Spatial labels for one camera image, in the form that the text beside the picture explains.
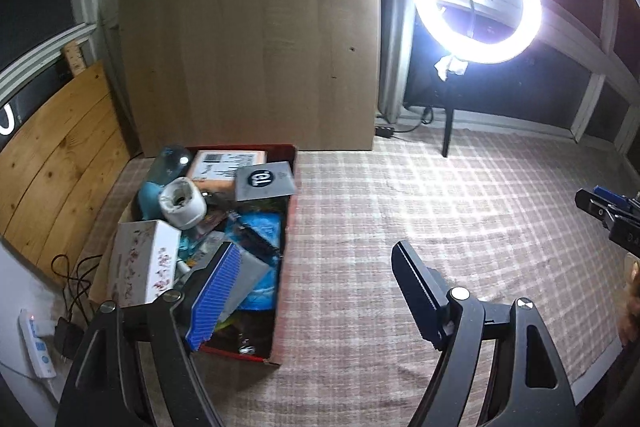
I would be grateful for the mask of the person's right hand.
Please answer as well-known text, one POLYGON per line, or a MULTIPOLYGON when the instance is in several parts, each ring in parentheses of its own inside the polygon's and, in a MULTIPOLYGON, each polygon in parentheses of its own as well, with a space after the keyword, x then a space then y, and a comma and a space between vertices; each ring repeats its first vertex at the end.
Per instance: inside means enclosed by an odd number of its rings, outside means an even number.
POLYGON ((620 308, 617 332, 623 347, 639 340, 639 259, 625 259, 626 289, 620 308))

